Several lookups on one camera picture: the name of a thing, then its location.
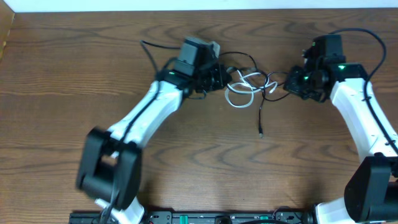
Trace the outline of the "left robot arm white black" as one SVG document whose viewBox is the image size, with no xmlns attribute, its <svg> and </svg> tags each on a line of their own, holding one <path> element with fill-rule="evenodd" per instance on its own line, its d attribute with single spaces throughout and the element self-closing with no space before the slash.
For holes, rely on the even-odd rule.
<svg viewBox="0 0 398 224">
<path fill-rule="evenodd" d="M 148 92 L 123 119 L 106 130 L 93 128 L 86 136 L 75 184 L 103 205 L 93 223 L 141 222 L 144 207 L 137 194 L 142 151 L 150 138 L 193 92 L 207 95 L 231 81 L 215 41 L 187 37 L 178 50 L 178 57 L 154 66 Z"/>
</svg>

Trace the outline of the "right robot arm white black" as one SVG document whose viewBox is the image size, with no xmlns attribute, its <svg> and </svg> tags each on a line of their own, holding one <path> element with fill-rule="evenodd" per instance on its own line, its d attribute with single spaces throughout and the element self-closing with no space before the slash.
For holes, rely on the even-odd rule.
<svg viewBox="0 0 398 224">
<path fill-rule="evenodd" d="M 338 34 L 314 38 L 303 52 L 304 65 L 289 72 L 284 90 L 303 100 L 330 100 L 354 140 L 360 165 L 344 195 L 316 205 L 307 223 L 380 223 L 397 221 L 397 133 L 379 106 L 370 76 L 348 63 Z"/>
</svg>

